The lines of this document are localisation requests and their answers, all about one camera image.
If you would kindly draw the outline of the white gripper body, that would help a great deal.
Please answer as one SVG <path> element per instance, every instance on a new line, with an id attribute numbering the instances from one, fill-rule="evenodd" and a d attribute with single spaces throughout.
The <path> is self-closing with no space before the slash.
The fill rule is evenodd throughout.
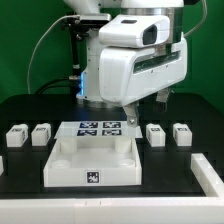
<path id="1" fill-rule="evenodd" d="M 186 73 L 185 38 L 160 56 L 155 47 L 106 47 L 99 62 L 100 96 L 105 102 L 123 107 L 182 81 Z"/>

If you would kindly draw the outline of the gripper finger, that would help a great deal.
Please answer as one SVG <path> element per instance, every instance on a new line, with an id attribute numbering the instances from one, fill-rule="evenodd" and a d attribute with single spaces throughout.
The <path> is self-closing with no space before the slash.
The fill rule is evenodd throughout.
<path id="1" fill-rule="evenodd" d="M 137 127 L 139 119 L 138 104 L 131 103 L 129 105 L 124 106 L 123 109 L 127 116 L 127 124 L 131 127 Z"/>
<path id="2" fill-rule="evenodd" d="M 171 90 L 169 87 L 160 90 L 156 96 L 157 110 L 160 113 L 164 113 L 167 110 L 167 102 L 170 96 Z"/>

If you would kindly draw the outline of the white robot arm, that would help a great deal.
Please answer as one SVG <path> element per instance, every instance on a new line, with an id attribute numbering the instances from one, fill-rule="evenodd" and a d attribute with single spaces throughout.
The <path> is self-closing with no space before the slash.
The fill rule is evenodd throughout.
<path id="1" fill-rule="evenodd" d="M 138 101 L 182 81 L 187 43 L 184 0 L 63 0 L 86 37 L 87 66 L 78 98 L 124 109 L 138 125 Z"/>

